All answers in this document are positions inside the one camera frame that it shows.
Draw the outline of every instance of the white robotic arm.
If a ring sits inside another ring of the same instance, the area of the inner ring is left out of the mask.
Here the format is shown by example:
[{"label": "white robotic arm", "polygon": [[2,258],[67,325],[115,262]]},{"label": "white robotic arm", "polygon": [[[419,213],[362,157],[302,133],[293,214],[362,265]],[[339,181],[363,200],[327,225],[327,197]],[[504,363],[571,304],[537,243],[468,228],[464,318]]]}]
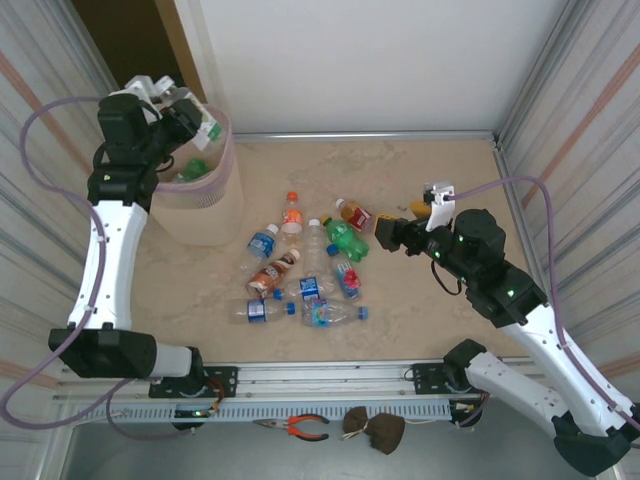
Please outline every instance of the white robotic arm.
[{"label": "white robotic arm", "polygon": [[[53,329],[52,350],[61,345],[90,310],[88,323],[60,358],[81,377],[175,377],[177,388],[191,394],[204,382],[202,359],[193,347],[157,342],[131,331],[130,292],[135,252],[147,221],[151,196],[158,184],[156,170],[171,152],[188,141],[204,148],[219,133],[213,117],[187,89],[177,89],[169,77],[155,84],[135,77],[127,87],[100,102],[98,120],[105,143],[94,158],[89,200],[100,219],[91,223],[82,285],[66,329]],[[109,162],[101,156],[107,153]],[[107,259],[99,271],[99,245]],[[99,283],[93,305],[90,292]]]},{"label": "white robotic arm", "polygon": [[[376,237],[383,248],[404,245],[407,255],[426,253],[465,284],[472,307],[522,345],[554,389],[515,372],[484,347],[466,340],[444,357],[464,371],[468,383],[504,400],[551,437],[560,454],[585,475],[597,475],[629,451],[638,432],[620,413],[637,421],[640,409],[613,387],[563,330],[563,347],[553,308],[529,275],[504,260],[504,231],[486,210],[466,210],[452,228],[453,186],[427,184],[428,218],[412,222],[380,218]],[[571,361],[578,359],[607,401]]]}]

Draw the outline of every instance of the marble surface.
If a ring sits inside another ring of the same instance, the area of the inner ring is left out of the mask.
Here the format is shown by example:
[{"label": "marble surface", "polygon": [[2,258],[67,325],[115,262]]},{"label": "marble surface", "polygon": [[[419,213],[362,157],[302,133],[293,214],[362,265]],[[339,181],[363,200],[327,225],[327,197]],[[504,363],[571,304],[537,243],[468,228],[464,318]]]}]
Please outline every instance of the marble surface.
[{"label": "marble surface", "polygon": [[[298,192],[306,218],[335,215],[333,204],[339,197],[357,199],[376,212],[411,217],[407,207],[421,197],[427,181],[450,180],[460,193],[497,179],[488,142],[242,144],[238,162],[245,211],[242,228],[230,244],[180,245],[153,217],[149,219],[134,274],[137,331],[165,343],[196,346],[206,362],[436,358],[465,338],[499,355],[523,354],[471,309],[464,294],[451,297],[440,289],[426,256],[386,252],[374,237],[367,238],[371,252],[356,267],[363,283],[359,303],[370,308],[366,322],[313,329],[297,317],[287,317],[268,324],[233,325],[225,304],[247,297],[235,266],[253,232],[279,221],[287,191]],[[526,268],[503,190],[458,202],[458,212],[466,208],[489,209],[507,233],[507,258]],[[284,251],[281,242],[275,253]],[[300,274],[297,265],[285,282]],[[442,278],[455,286],[446,272]]]}]

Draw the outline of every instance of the blue bottle cap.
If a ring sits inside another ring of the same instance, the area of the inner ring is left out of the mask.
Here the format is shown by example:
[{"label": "blue bottle cap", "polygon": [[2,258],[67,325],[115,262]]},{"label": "blue bottle cap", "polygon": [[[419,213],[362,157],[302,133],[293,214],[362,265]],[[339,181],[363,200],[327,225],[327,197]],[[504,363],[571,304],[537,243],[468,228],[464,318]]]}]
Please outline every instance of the blue bottle cap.
[{"label": "blue bottle cap", "polygon": [[337,245],[334,245],[332,243],[327,247],[327,253],[329,254],[330,257],[335,257],[338,253],[340,253],[340,250],[338,249]]}]

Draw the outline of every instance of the water bottle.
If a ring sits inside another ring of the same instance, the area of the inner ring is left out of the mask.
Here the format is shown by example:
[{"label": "water bottle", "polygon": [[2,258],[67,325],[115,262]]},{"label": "water bottle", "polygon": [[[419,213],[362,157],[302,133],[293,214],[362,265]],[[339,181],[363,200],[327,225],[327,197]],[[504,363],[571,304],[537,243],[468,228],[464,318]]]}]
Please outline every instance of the water bottle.
[{"label": "water bottle", "polygon": [[295,245],[302,236],[302,209],[298,202],[298,194],[289,192],[282,211],[282,238],[287,245]]},{"label": "water bottle", "polygon": [[304,232],[304,255],[302,256],[305,277],[315,277],[327,272],[327,254],[324,233],[320,220],[309,220],[309,228]]},{"label": "water bottle", "polygon": [[271,223],[251,238],[247,245],[247,252],[244,253],[238,266],[244,282],[249,280],[260,269],[262,262],[271,256],[276,246],[277,234],[278,227]]},{"label": "water bottle", "polygon": [[252,297],[267,298],[298,260],[300,260],[300,252],[295,248],[289,250],[251,277],[246,284],[247,291]]},{"label": "water bottle", "polygon": [[342,219],[358,232],[373,233],[376,226],[375,215],[369,213],[356,202],[339,198],[336,200],[336,208]]},{"label": "water bottle", "polygon": [[342,220],[334,220],[325,215],[322,217],[322,224],[327,229],[331,243],[336,244],[350,260],[359,263],[369,253],[369,245],[360,240]]},{"label": "water bottle", "polygon": [[233,323],[266,323],[296,313],[293,303],[280,302],[273,298],[266,300],[231,300],[229,317]]},{"label": "water bottle", "polygon": [[360,278],[351,266],[349,259],[340,253],[340,250],[333,243],[327,247],[331,271],[340,285],[340,289],[345,298],[352,300],[360,297]]},{"label": "water bottle", "polygon": [[336,281],[331,275],[301,278],[273,291],[273,298],[293,302],[326,297],[336,289]]},{"label": "water bottle", "polygon": [[302,323],[309,327],[329,328],[336,323],[348,323],[369,318],[367,307],[356,307],[339,300],[316,298],[302,303]]}]

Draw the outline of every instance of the pliers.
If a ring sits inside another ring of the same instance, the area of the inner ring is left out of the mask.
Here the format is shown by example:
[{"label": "pliers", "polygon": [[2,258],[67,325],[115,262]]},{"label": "pliers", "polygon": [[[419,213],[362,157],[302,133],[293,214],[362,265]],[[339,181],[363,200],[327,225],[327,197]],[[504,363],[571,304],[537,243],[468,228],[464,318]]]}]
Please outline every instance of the pliers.
[{"label": "pliers", "polygon": [[296,423],[304,422],[306,420],[315,420],[316,422],[329,423],[329,420],[327,420],[325,417],[321,415],[315,415],[313,413],[305,413],[296,417],[289,417],[286,420],[279,420],[277,418],[264,418],[262,420],[254,420],[253,423],[262,425],[263,427],[285,429],[289,435],[294,435],[300,440],[304,440],[306,442],[320,442],[329,438],[329,435],[326,433],[322,433],[320,435],[312,435],[310,433],[301,432],[293,426]]}]

